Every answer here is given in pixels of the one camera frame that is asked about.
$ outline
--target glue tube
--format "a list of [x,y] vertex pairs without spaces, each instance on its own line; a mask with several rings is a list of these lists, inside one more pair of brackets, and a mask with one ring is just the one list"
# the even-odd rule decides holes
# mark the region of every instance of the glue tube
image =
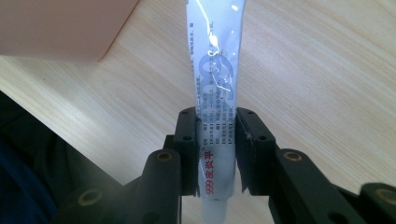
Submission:
[[187,0],[198,183],[206,223],[222,223],[235,176],[236,80],[246,0]]

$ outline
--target table surface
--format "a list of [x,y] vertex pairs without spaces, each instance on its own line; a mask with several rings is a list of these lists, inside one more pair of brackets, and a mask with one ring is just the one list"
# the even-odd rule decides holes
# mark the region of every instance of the table surface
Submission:
[[[334,184],[396,186],[395,24],[392,0],[247,0],[238,105]],[[0,90],[125,184],[194,105],[184,1],[140,0],[99,62],[2,56]],[[272,223],[235,182],[226,223]],[[183,223],[200,204],[183,199]]]

